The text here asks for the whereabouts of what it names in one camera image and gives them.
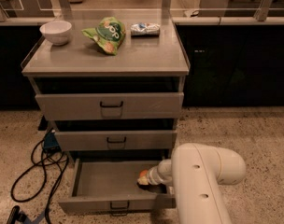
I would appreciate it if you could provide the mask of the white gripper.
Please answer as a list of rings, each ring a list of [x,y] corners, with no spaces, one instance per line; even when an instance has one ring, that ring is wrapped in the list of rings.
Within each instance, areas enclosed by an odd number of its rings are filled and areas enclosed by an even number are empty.
[[[148,183],[151,185],[159,185],[163,183],[163,179],[160,177],[158,173],[158,167],[152,167],[147,172],[147,177],[142,176],[137,179],[137,183],[139,185],[146,186]]]

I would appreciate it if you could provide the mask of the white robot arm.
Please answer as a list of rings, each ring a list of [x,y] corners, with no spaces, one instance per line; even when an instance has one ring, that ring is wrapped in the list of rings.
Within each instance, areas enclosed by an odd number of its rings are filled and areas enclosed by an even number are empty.
[[[232,224],[219,186],[236,185],[245,176],[243,158],[231,149],[186,143],[143,170],[137,183],[172,187],[180,224]]]

